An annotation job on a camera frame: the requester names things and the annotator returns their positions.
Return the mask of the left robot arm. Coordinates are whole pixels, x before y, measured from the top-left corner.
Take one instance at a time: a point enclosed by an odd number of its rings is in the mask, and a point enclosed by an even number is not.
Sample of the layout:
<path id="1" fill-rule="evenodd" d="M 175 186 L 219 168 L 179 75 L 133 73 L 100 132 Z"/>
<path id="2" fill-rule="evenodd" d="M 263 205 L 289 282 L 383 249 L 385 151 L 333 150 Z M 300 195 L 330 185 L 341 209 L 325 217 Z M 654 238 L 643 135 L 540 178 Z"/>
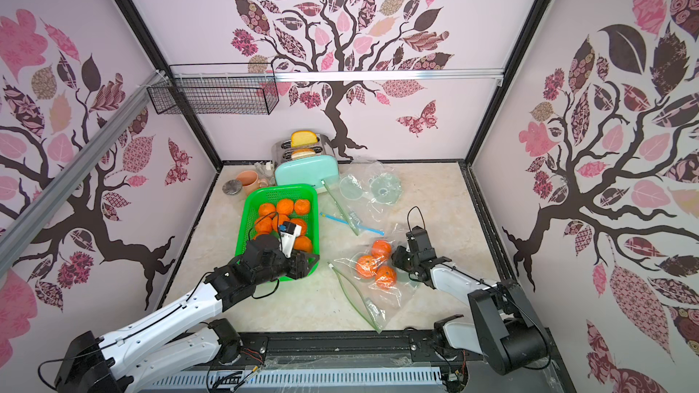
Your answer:
<path id="1" fill-rule="evenodd" d="M 138 392 L 198 364 L 234 362 L 242 341 L 221 314 L 262 284 L 306 278 L 319 260 L 275 236 L 259 236 L 175 302 L 101 337 L 87 331 L 74 338 L 50 386 L 56 392 Z"/>

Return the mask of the orange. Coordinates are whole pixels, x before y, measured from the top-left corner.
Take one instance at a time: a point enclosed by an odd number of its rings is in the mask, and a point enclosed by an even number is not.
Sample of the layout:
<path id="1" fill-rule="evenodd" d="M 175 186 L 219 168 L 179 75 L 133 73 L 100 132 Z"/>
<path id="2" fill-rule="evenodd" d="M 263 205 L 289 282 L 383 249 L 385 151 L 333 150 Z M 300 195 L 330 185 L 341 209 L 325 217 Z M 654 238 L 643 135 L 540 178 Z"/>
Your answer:
<path id="1" fill-rule="evenodd" d="M 261 217 L 256 220 L 254 230 L 257 234 L 270 234 L 273 231 L 273 222 L 270 217 Z"/>
<path id="2" fill-rule="evenodd" d="M 307 223 L 306 223 L 304 220 L 302 220 L 302 219 L 300 219 L 300 218 L 293 218 L 293 219 L 291 220 L 291 223 L 293 223 L 294 225 L 296 225 L 297 227 L 300 228 L 300 230 L 301 230 L 301 233 L 300 233 L 300 234 L 301 234 L 302 236 L 306 236 L 306 235 L 307 235 L 307 232 L 308 232 L 308 225 L 307 225 Z"/>
<path id="3" fill-rule="evenodd" d="M 263 203 L 258 208 L 258 216 L 260 218 L 273 218 L 276 214 L 276 206 L 272 203 Z"/>
<path id="4" fill-rule="evenodd" d="M 306 216 L 311 212 L 311 202 L 307 199 L 299 199 L 294 202 L 294 213 L 298 216 Z"/>
<path id="5" fill-rule="evenodd" d="M 306 237 L 306 236 L 300 236 L 295 239 L 294 245 L 293 245 L 294 250 L 306 252 L 306 253 L 312 253 L 313 252 L 313 245 L 311 240 Z"/>
<path id="6" fill-rule="evenodd" d="M 276 205 L 276 211 L 279 214 L 283 214 L 283 215 L 287 215 L 287 216 L 291 215 L 294 212 L 294 209 L 295 209 L 295 202 L 289 198 L 283 198 Z"/>
<path id="7" fill-rule="evenodd" d="M 272 218 L 272 229 L 276 232 L 279 231 L 280 226 L 284 225 L 289 221 L 289 216 L 285 214 L 276 214 Z"/>

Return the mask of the clear green-strip bag of oranges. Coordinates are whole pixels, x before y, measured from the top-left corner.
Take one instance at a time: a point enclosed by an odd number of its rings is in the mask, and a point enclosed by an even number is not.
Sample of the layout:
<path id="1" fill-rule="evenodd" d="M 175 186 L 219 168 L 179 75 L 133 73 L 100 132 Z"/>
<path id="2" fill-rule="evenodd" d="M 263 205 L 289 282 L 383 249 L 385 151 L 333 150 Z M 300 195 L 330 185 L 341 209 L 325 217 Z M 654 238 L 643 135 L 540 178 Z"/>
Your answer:
<path id="1" fill-rule="evenodd" d="M 411 301 L 418 287 L 392 262 L 398 246 L 396 238 L 373 238 L 329 262 L 347 302 L 378 333 Z"/>

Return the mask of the clear green-zip bag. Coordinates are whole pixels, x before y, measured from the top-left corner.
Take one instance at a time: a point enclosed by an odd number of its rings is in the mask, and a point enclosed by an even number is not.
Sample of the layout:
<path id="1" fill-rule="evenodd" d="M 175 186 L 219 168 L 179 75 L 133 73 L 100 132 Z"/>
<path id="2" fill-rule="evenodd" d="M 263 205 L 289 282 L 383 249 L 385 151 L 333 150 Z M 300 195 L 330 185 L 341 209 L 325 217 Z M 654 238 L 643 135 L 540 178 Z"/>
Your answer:
<path id="1" fill-rule="evenodd" d="M 345 172 L 340 173 L 339 181 L 325 185 L 324 192 L 328 198 L 322 213 L 380 229 L 386 234 L 389 216 L 400 201 L 403 188 L 402 181 L 392 169 L 375 161 L 350 164 Z M 351 231 L 357 236 L 370 233 L 357 229 Z"/>

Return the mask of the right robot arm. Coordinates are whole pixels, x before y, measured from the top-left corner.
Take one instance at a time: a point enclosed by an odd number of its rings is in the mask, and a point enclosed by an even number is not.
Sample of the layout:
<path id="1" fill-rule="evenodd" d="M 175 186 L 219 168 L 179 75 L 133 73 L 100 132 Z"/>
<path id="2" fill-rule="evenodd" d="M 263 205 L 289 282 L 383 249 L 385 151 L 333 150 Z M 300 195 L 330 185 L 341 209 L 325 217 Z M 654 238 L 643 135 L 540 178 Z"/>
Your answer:
<path id="1" fill-rule="evenodd" d="M 517 281 L 475 278 L 458 269 L 450 258 L 436 254 L 422 227 L 410 229 L 406 238 L 407 244 L 391 255 L 393 265 L 411 280 L 449 294 L 470 308 L 470 320 L 456 316 L 435 327 L 449 347 L 483 356 L 499 375 L 517 369 L 543 370 L 551 364 L 550 335 Z M 536 367 L 540 360 L 544 365 Z"/>

